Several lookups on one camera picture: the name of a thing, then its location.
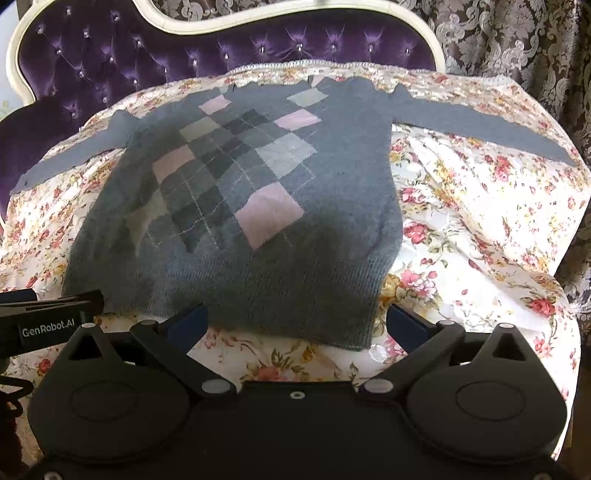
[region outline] pink diamond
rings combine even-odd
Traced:
[[[230,100],[226,100],[223,95],[218,95],[217,97],[205,102],[199,108],[203,110],[206,114],[211,115],[212,113],[215,113],[218,110],[226,108],[228,105],[230,105],[230,103]]]
[[[253,193],[236,212],[236,219],[251,248],[256,250],[303,215],[304,210],[276,182]]]
[[[314,125],[320,122],[320,118],[313,115],[312,113],[304,110],[303,108],[297,112],[290,113],[289,115],[282,116],[275,120],[275,123],[286,130],[294,131],[298,128],[307,127],[308,125]]]
[[[193,155],[189,146],[184,145],[155,161],[152,169],[154,170],[158,184],[162,183],[172,172],[185,165],[186,162],[194,159],[195,155]]]

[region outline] bed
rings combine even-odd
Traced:
[[[359,384],[405,355],[385,331],[385,309],[397,302],[434,322],[453,318],[471,331],[516,324],[572,406],[579,329],[552,275],[587,207],[591,174],[557,122],[515,82],[446,75],[434,34],[404,8],[382,0],[293,0],[183,22],[167,18],[150,0],[46,0],[21,20],[7,71],[27,106],[0,123],[5,202],[18,175],[47,150],[44,158],[104,129],[117,109],[144,116],[191,92],[230,83],[362,76],[387,91],[402,83],[413,96],[468,105],[548,136],[570,151],[575,167],[394,125],[389,160],[404,240],[382,288],[371,348],[350,352],[210,328],[189,355],[237,384]],[[121,155],[99,155],[10,198],[2,290],[32,287],[43,299],[60,295],[72,242]],[[126,313],[97,321],[115,331],[139,319]],[[59,350],[14,358],[8,374],[38,383]],[[26,416],[18,433],[27,459],[37,458]]]

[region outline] purple velvet upholstery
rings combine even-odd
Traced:
[[[6,205],[18,176],[51,145],[130,93],[242,65],[299,59],[435,68],[413,28],[367,10],[301,12],[214,33],[172,35],[147,23],[131,0],[58,0],[35,19],[19,50],[21,70],[39,101],[0,123],[3,148],[4,138],[14,143],[2,152],[0,203]],[[36,116],[43,122],[31,130]]]

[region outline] gray sweater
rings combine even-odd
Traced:
[[[219,327],[351,349],[369,346],[401,244],[393,119],[570,160],[501,118],[358,77],[210,90],[128,119],[134,133],[74,242],[64,294],[98,288],[106,311],[157,316],[203,302]]]

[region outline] floral bedspread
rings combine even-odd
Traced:
[[[585,212],[591,174],[556,121],[510,79],[316,61],[253,66],[135,93],[97,113],[46,158],[105,128],[116,109],[142,116],[202,89],[251,80],[293,83],[311,74],[363,76],[386,90],[401,82],[414,96],[501,115],[557,141],[571,151],[577,167],[472,138],[394,125],[390,163],[404,215],[404,242],[382,289],[371,348],[349,352],[301,339],[210,328],[189,355],[237,384],[251,379],[359,384],[405,355],[385,331],[385,310],[397,302],[434,322],[452,318],[471,331],[488,332],[498,322],[516,324],[570,410],[579,328],[552,275]],[[122,152],[95,157],[12,197],[0,289],[32,287],[42,299],[60,296],[70,246]],[[105,331],[127,330],[141,318],[106,314],[98,322]],[[56,346],[13,358],[8,374],[38,383],[59,351]],[[20,419],[19,435],[28,456],[37,458],[26,416]]]

